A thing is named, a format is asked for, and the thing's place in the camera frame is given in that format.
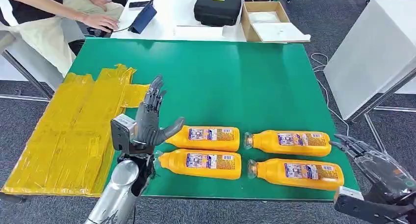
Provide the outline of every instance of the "person's arm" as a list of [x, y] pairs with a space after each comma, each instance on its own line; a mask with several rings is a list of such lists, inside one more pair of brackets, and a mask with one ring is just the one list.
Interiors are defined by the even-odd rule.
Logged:
[[71, 20], [82, 22], [90, 27], [101, 29], [106, 32], [111, 32], [106, 27], [113, 30], [118, 29], [118, 21], [115, 18], [105, 15], [87, 15], [74, 9], [65, 7], [64, 5], [54, 0], [16, 0], [32, 7], [36, 7], [45, 12], [49, 12], [61, 17], [66, 17]]

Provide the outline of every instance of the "yellow bottle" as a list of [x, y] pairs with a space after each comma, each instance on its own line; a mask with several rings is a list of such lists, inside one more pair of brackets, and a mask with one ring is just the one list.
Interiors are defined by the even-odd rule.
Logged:
[[273, 184], [328, 191], [334, 191], [344, 184], [340, 166], [318, 161], [269, 159], [255, 162], [250, 159], [248, 177], [256, 176]]
[[329, 136], [323, 132], [273, 131], [244, 134], [246, 149], [258, 148], [267, 153], [299, 154], [323, 157], [331, 152]]
[[236, 127], [186, 126], [166, 140], [179, 148], [237, 151], [240, 131]]
[[157, 159], [162, 168], [176, 174], [230, 180], [241, 175], [241, 156], [232, 152], [177, 149]]

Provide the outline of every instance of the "bottle cap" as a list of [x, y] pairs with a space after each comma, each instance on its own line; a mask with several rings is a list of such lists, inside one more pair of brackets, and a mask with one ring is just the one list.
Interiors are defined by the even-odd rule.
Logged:
[[247, 176], [249, 179], [257, 176], [257, 162], [252, 159], [249, 159], [247, 163]]
[[161, 151], [156, 151], [155, 153], [155, 161], [153, 162], [153, 166], [155, 168], [155, 171], [157, 171], [158, 169], [160, 169], [162, 167], [161, 162], [160, 162], [160, 157], [163, 155], [164, 153]]
[[244, 148], [250, 149], [253, 147], [253, 135], [249, 132], [244, 134]]

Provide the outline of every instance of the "person's hand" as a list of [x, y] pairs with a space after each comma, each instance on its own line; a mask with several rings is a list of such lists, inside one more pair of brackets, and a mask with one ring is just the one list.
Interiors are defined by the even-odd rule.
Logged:
[[112, 2], [111, 0], [90, 0], [95, 6], [101, 7], [105, 12], [107, 11], [106, 4]]
[[118, 20], [106, 15], [99, 15], [99, 14], [91, 14], [91, 15], [84, 15], [80, 22], [86, 24], [89, 27], [100, 29], [107, 33], [111, 33], [111, 30], [118, 30]]

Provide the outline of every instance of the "robotic thumb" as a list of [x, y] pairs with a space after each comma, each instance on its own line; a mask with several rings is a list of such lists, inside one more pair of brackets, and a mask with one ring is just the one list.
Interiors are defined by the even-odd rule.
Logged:
[[175, 120], [175, 122], [170, 125], [169, 127], [163, 129], [163, 135], [165, 136], [165, 139], [170, 138], [171, 136], [175, 135], [176, 133], [178, 133], [183, 125], [185, 124], [185, 118], [184, 117], [179, 117]]

